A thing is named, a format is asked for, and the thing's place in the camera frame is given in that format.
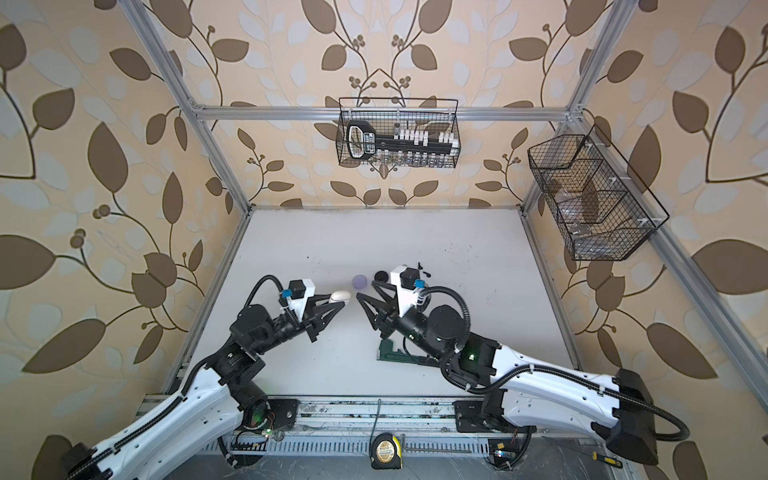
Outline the purple round charging case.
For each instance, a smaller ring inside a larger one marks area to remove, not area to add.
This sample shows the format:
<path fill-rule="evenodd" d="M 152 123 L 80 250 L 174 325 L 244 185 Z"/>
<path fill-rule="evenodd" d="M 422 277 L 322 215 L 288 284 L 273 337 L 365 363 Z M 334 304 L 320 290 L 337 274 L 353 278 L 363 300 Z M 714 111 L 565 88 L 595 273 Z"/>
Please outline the purple round charging case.
<path fill-rule="evenodd" d="M 368 279 L 364 275 L 355 275 L 352 279 L 352 286 L 356 290 L 365 289 L 368 286 L 368 284 L 369 284 Z"/>

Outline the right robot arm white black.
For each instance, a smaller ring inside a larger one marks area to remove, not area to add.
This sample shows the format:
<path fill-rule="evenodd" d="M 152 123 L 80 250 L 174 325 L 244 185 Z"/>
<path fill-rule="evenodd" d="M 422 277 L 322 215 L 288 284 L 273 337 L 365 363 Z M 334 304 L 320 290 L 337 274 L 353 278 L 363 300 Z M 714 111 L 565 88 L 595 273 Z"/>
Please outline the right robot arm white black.
<path fill-rule="evenodd" d="M 374 288 L 375 296 L 356 296 L 372 328 L 382 338 L 400 333 L 436 360 L 449 384 L 491 403 L 486 422 L 493 430 L 570 430 L 650 466 L 659 462 L 659 443 L 690 437 L 685 422 L 658 407 L 632 370 L 606 375 L 567 369 L 475 334 L 466 301 L 445 286 L 416 280 L 411 289 L 382 283 Z"/>

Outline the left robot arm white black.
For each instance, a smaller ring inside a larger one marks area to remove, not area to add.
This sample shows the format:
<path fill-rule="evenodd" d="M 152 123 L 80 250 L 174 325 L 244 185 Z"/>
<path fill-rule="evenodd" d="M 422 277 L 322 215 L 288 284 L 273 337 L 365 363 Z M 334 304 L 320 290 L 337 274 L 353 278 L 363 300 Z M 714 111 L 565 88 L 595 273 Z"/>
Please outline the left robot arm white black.
<path fill-rule="evenodd" d="M 265 366 L 263 355 L 297 336 L 316 341 L 351 298 L 347 291 L 318 294 L 309 279 L 282 285 L 273 275 L 259 279 L 252 294 L 267 282 L 277 290 L 278 316 L 247 297 L 225 343 L 189 368 L 176 392 L 122 432 L 66 452 L 65 478 L 163 479 L 246 416 L 267 411 L 267 394 L 253 381 Z"/>

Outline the black round charging case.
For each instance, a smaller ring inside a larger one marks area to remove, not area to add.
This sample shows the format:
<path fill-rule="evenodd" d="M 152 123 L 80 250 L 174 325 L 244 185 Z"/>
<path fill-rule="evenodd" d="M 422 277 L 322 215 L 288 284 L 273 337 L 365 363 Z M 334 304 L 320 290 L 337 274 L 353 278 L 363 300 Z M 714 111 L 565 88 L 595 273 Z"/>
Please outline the black round charging case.
<path fill-rule="evenodd" d="M 374 280 L 376 282 L 388 283 L 389 279 L 390 279 L 390 275 L 383 270 L 377 271 L 374 275 Z"/>

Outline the green black pipe wrench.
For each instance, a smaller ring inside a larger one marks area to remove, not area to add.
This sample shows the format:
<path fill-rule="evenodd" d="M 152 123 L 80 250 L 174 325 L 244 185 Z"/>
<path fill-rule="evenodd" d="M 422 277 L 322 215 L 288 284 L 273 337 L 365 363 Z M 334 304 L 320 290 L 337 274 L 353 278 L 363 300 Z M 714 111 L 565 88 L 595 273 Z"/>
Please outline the green black pipe wrench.
<path fill-rule="evenodd" d="M 381 362 L 413 364 L 437 368 L 438 362 L 429 356 L 412 355 L 407 349 L 397 349 L 390 339 L 382 340 L 378 347 L 377 360 Z"/>

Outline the yellow black tape measure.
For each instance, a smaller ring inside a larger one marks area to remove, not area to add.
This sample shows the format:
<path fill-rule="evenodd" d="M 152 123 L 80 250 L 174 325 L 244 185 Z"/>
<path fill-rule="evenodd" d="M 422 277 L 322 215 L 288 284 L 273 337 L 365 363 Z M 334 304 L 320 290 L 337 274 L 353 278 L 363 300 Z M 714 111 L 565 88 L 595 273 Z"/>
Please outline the yellow black tape measure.
<path fill-rule="evenodd" d="M 403 468 L 403 448 L 392 433 L 381 433 L 369 445 L 371 468 L 374 470 L 400 470 Z"/>

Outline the black socket set holder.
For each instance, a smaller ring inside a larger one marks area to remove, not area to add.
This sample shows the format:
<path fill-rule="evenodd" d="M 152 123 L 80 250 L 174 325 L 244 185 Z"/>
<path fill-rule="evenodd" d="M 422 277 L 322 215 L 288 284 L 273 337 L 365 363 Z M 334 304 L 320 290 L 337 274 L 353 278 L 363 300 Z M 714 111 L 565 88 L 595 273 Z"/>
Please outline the black socket set holder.
<path fill-rule="evenodd" d="M 400 124 L 374 126 L 365 120 L 347 123 L 337 136 L 337 146 L 355 160 L 457 158 L 461 151 L 460 139 L 452 131 L 407 129 Z"/>

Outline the yellow black screwdriver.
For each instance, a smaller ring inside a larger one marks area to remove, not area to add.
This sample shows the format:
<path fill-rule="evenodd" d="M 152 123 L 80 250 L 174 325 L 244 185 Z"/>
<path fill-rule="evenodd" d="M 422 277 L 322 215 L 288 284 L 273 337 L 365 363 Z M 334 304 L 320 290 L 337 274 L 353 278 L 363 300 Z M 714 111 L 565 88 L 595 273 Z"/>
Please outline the yellow black screwdriver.
<path fill-rule="evenodd" d="M 609 457 L 598 453 L 597 451 L 592 453 L 592 459 L 597 462 L 601 462 L 615 469 L 623 469 L 623 462 L 617 458 Z"/>

